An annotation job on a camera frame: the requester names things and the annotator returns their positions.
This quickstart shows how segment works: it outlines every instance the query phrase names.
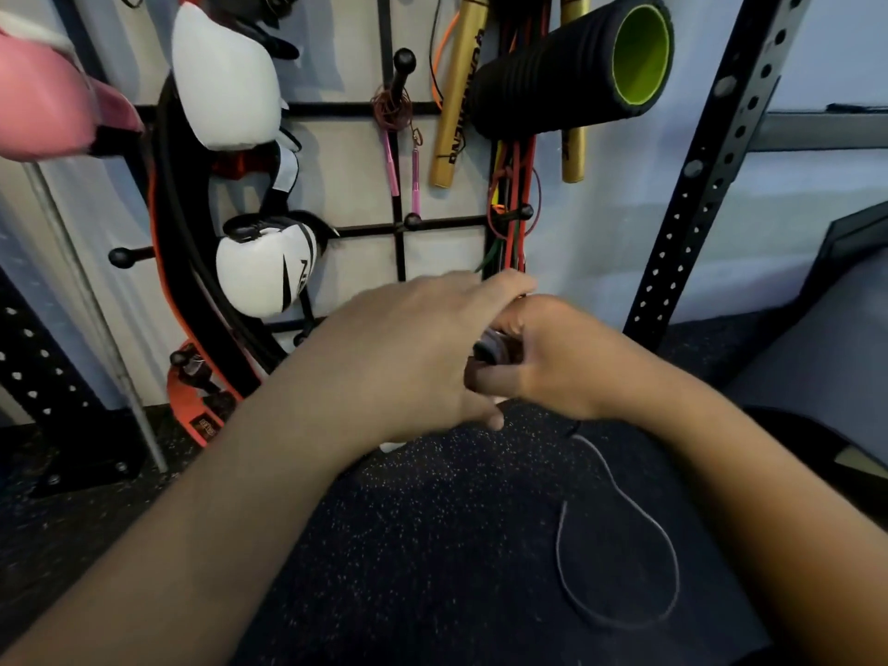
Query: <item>white cord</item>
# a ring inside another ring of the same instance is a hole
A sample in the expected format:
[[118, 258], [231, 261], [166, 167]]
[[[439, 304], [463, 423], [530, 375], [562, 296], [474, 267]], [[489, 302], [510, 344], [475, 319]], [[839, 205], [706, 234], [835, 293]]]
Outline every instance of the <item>white cord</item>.
[[561, 580], [561, 588], [564, 589], [564, 592], [571, 599], [572, 603], [576, 605], [576, 607], [583, 611], [587, 616], [589, 616], [595, 623], [600, 624], [609, 629], [618, 629], [618, 630], [637, 630], [637, 629], [646, 629], [654, 624], [658, 624], [669, 617], [672, 614], [672, 610], [675, 609], [675, 605], [678, 603], [678, 593], [681, 590], [681, 581], [678, 575], [678, 555], [675, 552], [675, 547], [672, 546], [672, 540], [669, 537], [669, 534], [663, 529], [659, 523], [657, 523], [656, 519], [652, 517], [650, 514], [645, 512], [641, 507], [638, 506], [632, 498], [630, 498], [623, 490], [617, 486], [616, 481], [614, 480], [614, 474], [611, 472], [610, 467], [607, 465], [607, 461], [605, 457], [601, 454], [601, 452], [596, 448], [592, 442], [590, 442], [586, 437], [583, 437], [581, 434], [574, 434], [571, 436], [571, 439], [576, 439], [577, 441], [582, 441], [587, 447], [590, 447], [595, 455], [601, 460], [602, 464], [605, 466], [605, 471], [607, 472], [607, 476], [610, 478], [611, 484], [614, 486], [614, 490], [619, 493], [623, 499], [632, 505], [638, 513], [641, 514], [644, 518], [654, 524], [654, 527], [660, 531], [660, 534], [663, 536], [663, 539], [666, 540], [666, 544], [669, 545], [670, 556], [672, 556], [672, 568], [675, 570], [675, 592], [672, 594], [672, 600], [669, 605], [663, 610], [660, 615], [653, 617], [652, 619], [641, 622], [641, 623], [628, 623], [621, 622], [617, 619], [611, 619], [610, 617], [605, 617], [603, 615], [599, 615], [597, 612], [590, 610], [583, 601], [577, 598], [574, 593], [570, 590], [570, 587], [567, 586], [567, 580], [564, 578], [564, 569], [561, 567], [561, 531], [564, 530], [564, 519], [567, 516], [567, 500], [564, 503], [561, 503], [561, 517], [558, 522], [558, 535], [555, 536], [555, 565], [558, 567], [558, 576]]

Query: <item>forearm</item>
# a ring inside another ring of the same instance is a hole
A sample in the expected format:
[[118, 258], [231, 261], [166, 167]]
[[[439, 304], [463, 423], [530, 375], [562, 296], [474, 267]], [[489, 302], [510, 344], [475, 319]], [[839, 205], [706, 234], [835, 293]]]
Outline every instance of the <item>forearm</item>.
[[305, 412], [244, 402], [3, 663], [218, 664], [340, 469]]
[[638, 423], [693, 469], [798, 645], [819, 663], [885, 663], [888, 536], [716, 391], [672, 367], [658, 378]]

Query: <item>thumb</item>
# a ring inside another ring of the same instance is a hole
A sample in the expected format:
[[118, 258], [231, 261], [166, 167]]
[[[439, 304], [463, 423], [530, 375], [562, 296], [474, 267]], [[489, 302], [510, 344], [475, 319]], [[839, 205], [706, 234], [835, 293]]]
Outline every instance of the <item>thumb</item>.
[[483, 395], [521, 397], [527, 380], [527, 365], [499, 365], [479, 369], [474, 375], [473, 390]]
[[491, 430], [502, 430], [505, 424], [503, 412], [494, 401], [471, 390], [463, 391], [460, 417], [464, 422], [475, 421], [487, 425]]

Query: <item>person's right hand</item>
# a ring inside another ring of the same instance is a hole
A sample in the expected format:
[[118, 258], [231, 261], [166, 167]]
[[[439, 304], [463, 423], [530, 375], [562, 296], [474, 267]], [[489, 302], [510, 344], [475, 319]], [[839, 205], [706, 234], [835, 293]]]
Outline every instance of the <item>person's right hand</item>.
[[519, 365], [480, 369], [472, 388], [521, 398], [578, 420], [641, 423], [673, 371], [627, 336], [556, 296], [512, 302], [491, 324], [524, 344]]

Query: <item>gold tube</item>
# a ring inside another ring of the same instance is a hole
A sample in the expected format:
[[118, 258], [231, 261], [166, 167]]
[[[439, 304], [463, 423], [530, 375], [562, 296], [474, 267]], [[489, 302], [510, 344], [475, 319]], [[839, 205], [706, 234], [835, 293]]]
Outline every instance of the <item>gold tube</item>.
[[434, 158], [429, 180], [434, 186], [450, 188], [456, 170], [456, 155], [463, 144], [465, 94], [478, 69], [481, 38], [487, 23], [490, 0], [462, 0], [456, 38], [450, 53], [450, 68], [444, 86], [444, 106], [438, 119]]
[[[561, 25], [579, 19], [592, 9], [592, 0], [561, 0]], [[586, 174], [586, 129], [561, 131], [561, 180], [580, 182]]]

